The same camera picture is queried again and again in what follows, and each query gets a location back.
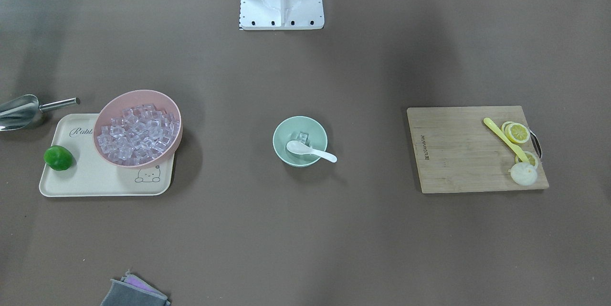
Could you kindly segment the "mint green bowl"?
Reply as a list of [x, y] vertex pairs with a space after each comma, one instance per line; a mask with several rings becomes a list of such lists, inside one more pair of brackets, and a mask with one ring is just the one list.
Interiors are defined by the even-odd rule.
[[297, 140], [299, 134], [307, 134], [306, 145], [325, 151], [328, 146], [327, 132], [323, 126], [307, 116], [293, 116], [282, 121], [273, 134], [273, 148], [278, 158], [289, 166], [304, 168], [320, 160], [315, 155], [294, 155], [287, 151], [286, 144]]

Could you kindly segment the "pink bowl of ice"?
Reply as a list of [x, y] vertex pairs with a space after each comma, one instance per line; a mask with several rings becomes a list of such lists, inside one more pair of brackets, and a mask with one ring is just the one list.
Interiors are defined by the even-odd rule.
[[124, 93], [106, 104], [94, 123], [101, 158], [120, 168], [146, 169], [170, 159], [183, 135], [176, 102], [151, 89]]

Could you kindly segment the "clear ice cube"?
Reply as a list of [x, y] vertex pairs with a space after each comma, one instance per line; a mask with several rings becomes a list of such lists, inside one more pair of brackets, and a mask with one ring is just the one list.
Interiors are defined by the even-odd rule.
[[308, 133], [299, 132], [299, 134], [297, 134], [296, 140], [308, 146]]

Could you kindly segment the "grey folded cloth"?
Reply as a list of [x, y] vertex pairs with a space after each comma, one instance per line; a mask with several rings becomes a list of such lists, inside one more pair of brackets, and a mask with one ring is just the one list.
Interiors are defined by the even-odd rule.
[[146, 280], [126, 272], [120, 279], [111, 279], [110, 289], [101, 306], [170, 306], [171, 301]]

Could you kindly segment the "cream plastic tray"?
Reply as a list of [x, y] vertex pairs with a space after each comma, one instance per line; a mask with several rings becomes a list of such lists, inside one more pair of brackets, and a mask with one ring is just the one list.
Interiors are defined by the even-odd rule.
[[98, 114], [73, 113], [57, 123], [52, 145], [65, 147], [75, 163], [65, 171], [43, 169], [39, 191], [46, 197], [155, 196], [171, 184], [174, 156], [146, 169], [126, 169], [105, 161], [94, 146]]

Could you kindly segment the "lemon slice stack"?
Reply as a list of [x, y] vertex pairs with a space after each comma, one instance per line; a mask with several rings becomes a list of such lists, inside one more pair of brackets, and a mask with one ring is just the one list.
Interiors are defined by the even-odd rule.
[[501, 125], [501, 130], [512, 143], [524, 144], [530, 141], [530, 130], [521, 123], [506, 121]]

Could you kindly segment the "yellow plastic knife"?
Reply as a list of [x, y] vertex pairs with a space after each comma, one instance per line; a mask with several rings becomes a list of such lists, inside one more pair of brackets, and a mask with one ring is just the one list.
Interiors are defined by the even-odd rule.
[[517, 144], [511, 142], [493, 120], [491, 120], [489, 117], [484, 117], [483, 124], [494, 134], [496, 134], [496, 136], [498, 136], [507, 145], [507, 147], [509, 147], [518, 156], [521, 162], [529, 163], [528, 157], [524, 153], [523, 149]]

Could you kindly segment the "bamboo cutting board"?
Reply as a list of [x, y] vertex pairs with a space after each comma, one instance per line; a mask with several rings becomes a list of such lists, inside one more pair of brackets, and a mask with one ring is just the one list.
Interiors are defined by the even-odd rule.
[[497, 126], [506, 121], [527, 125], [522, 106], [410, 107], [406, 115], [422, 193], [549, 187], [543, 165], [530, 186], [513, 181], [516, 154], [483, 121], [488, 117]]

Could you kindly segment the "green lime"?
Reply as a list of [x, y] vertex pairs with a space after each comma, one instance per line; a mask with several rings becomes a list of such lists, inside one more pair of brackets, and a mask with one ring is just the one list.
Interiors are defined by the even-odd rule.
[[65, 147], [53, 145], [44, 152], [43, 160], [55, 171], [65, 171], [74, 164], [74, 156]]

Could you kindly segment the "lemon slice upper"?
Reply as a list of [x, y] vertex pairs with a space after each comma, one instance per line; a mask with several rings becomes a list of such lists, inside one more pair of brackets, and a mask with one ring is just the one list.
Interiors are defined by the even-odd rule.
[[[534, 169], [537, 169], [540, 165], [540, 160], [539, 160], [539, 156], [537, 156], [536, 154], [533, 154], [530, 151], [524, 151], [524, 154], [528, 160], [528, 162], [530, 163], [530, 165], [533, 166]], [[520, 163], [522, 162], [522, 160], [520, 160], [520, 157], [518, 155], [515, 156], [515, 163]]]

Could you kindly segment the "white ceramic spoon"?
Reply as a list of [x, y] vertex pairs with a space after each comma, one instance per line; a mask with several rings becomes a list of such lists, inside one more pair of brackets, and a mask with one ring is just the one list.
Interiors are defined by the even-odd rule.
[[308, 145], [302, 143], [301, 141], [289, 141], [286, 144], [286, 149], [295, 155], [314, 155], [331, 163], [337, 163], [337, 157], [334, 154], [308, 147]]

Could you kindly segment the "lemon end piece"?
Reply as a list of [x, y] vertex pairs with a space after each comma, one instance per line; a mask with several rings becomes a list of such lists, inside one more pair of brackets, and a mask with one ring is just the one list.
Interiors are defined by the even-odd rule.
[[532, 186], [537, 182], [537, 169], [528, 162], [515, 163], [508, 173], [513, 182], [520, 186]]

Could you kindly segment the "steel ice scoop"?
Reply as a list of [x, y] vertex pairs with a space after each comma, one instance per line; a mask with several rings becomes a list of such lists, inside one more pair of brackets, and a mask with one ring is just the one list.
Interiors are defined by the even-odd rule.
[[12, 131], [36, 126], [44, 114], [68, 106], [79, 105], [78, 97], [42, 104], [35, 95], [22, 95], [0, 105], [0, 129]]

